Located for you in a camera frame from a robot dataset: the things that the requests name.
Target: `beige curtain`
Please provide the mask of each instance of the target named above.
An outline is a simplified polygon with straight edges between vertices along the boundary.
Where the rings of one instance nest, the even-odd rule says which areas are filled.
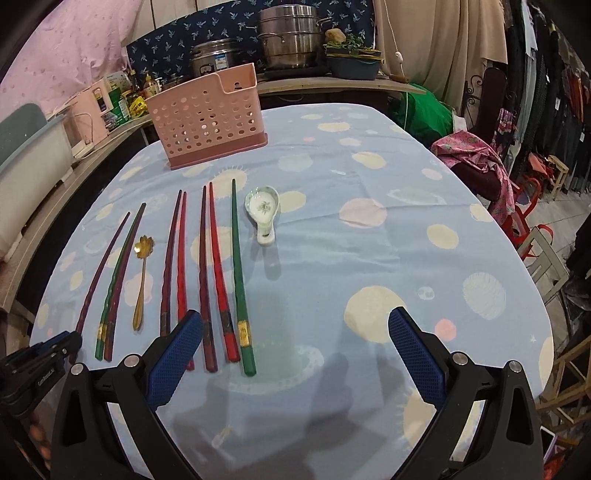
[[[384,2],[404,74],[458,112],[464,81],[482,74],[487,60],[507,63],[499,0],[374,0],[385,73],[401,74]]]

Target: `blue floral cloth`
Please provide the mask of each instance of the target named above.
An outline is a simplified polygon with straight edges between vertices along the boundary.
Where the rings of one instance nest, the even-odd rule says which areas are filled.
[[[258,23],[259,12],[279,5],[280,0],[232,0],[179,18],[134,41],[127,47],[131,66],[145,75],[168,79],[172,74],[193,75],[191,49],[200,43],[235,38],[246,58],[260,65],[264,59],[256,31],[245,28]],[[300,0],[318,9],[321,18],[331,17],[332,27],[374,40],[374,5],[371,0]]]

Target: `green bag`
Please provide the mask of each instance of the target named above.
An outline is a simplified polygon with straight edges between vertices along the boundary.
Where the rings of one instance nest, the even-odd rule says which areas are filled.
[[[411,85],[424,90],[425,95],[403,93],[400,106],[391,104],[389,117],[426,148],[430,148],[433,142],[453,133],[452,112],[426,88],[413,83]]]

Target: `pink utensil holder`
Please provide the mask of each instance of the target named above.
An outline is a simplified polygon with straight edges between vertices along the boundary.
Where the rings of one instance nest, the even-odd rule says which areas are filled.
[[[252,63],[177,85],[146,103],[173,170],[268,142]]]

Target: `blue tablecloth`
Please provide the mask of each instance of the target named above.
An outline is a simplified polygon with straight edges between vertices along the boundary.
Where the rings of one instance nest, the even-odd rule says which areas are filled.
[[[519,360],[533,394],[542,391],[553,341],[540,295],[499,226],[450,170],[368,107],[289,106],[265,111],[264,119],[266,147],[206,164],[170,171],[159,142],[138,153],[72,235],[31,340],[74,329],[120,218],[147,202],[138,236],[152,236],[155,248],[147,264],[144,326],[132,330],[141,277],[141,261],[132,257],[112,365],[144,352],[158,335],[164,255],[179,189],[189,193],[188,298],[198,310],[201,191],[210,180],[234,312],[230,188],[236,178],[258,373],[244,377],[240,365],[224,361],[210,268],[220,371],[204,370],[200,348],[196,370],[185,373],[170,403],[157,412],[205,480],[390,478],[434,413],[388,337],[388,313],[399,305],[450,351],[498,367]],[[257,244],[243,208],[247,192],[262,185],[281,194],[277,240],[268,248]],[[96,331],[130,224],[90,305],[80,359],[91,369],[109,365],[94,358]],[[173,268],[176,312],[176,261]],[[147,474],[118,407],[112,413],[131,463]],[[463,443],[477,419],[475,409]]]

